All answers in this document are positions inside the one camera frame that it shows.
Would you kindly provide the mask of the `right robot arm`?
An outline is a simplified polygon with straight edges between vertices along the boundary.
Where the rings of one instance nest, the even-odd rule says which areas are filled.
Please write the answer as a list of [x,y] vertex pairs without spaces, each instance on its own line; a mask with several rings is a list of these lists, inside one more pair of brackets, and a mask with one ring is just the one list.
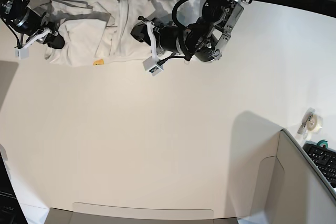
[[53,22],[28,7],[30,0],[1,0],[1,21],[16,38],[16,49],[23,50],[34,42],[61,49],[64,38]]

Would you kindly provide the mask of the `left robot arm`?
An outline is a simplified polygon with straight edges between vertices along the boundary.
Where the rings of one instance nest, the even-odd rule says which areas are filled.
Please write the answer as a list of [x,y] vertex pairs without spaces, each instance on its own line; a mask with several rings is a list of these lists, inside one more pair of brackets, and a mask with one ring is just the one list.
[[174,5],[170,23],[139,16],[140,23],[131,30],[131,36],[151,46],[153,54],[171,53],[164,59],[152,55],[151,58],[159,66],[170,59],[184,59],[187,62],[192,57],[201,62],[219,60],[221,48],[230,40],[231,32],[244,10],[243,5],[251,4],[253,0],[206,0],[197,21],[184,25],[178,20],[177,11],[188,1],[191,0],[179,0]]

